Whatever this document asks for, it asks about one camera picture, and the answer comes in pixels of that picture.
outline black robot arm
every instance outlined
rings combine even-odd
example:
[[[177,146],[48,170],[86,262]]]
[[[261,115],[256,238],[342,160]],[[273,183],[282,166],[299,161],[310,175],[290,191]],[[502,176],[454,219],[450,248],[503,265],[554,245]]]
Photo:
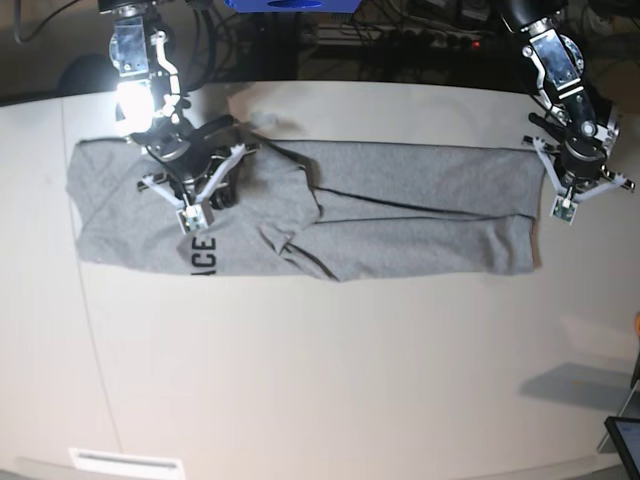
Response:
[[[546,115],[530,119],[559,142],[556,148],[536,142],[558,193],[552,214],[572,222],[578,204],[595,194],[618,186],[633,191],[633,182],[605,165],[620,132],[618,109],[586,82],[580,49],[555,28],[567,0],[493,0],[493,5],[537,71]]]
[[[163,170],[142,178],[138,190],[155,192],[171,204],[183,233],[208,228],[214,210],[234,203],[232,170],[255,147],[207,141],[235,125],[228,115],[198,129],[184,116],[190,103],[178,69],[167,58],[172,31],[156,1],[99,0],[99,7],[116,17],[109,45],[120,74],[116,130]]]

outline white table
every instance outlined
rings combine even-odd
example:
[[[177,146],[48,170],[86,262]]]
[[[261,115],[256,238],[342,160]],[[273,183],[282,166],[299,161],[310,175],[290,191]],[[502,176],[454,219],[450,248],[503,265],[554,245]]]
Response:
[[[553,479],[617,462],[595,448],[636,355],[638,196],[589,201],[568,227],[547,217],[545,184],[541,267],[515,278],[78,271],[64,160],[115,133],[112,102],[0,110],[0,467],[68,464],[70,446],[182,458],[189,480]],[[525,96],[430,86],[212,87],[195,105],[196,122],[274,115],[262,133],[283,139],[520,148],[538,134]],[[640,123],[625,127],[611,166],[638,180]]]

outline screw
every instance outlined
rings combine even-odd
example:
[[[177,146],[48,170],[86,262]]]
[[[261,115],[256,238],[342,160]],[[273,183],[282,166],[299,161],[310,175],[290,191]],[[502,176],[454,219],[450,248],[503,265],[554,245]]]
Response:
[[[585,137],[593,137],[596,134],[596,126],[589,121],[584,122],[580,126],[580,130],[582,130]]]

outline folded shirt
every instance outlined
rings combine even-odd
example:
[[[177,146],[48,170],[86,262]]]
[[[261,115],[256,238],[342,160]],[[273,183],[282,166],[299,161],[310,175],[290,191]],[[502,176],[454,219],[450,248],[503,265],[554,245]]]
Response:
[[[137,182],[160,166],[140,147],[79,143],[68,192],[84,261],[149,272],[312,275],[347,281],[534,268],[544,168],[535,153],[266,141],[239,165],[237,205],[183,235]]]

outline vent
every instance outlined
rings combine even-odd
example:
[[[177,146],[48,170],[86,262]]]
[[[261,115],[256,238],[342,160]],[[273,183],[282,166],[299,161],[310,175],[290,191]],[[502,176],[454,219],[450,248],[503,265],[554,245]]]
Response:
[[[77,470],[147,480],[186,480],[181,460],[70,448]]]

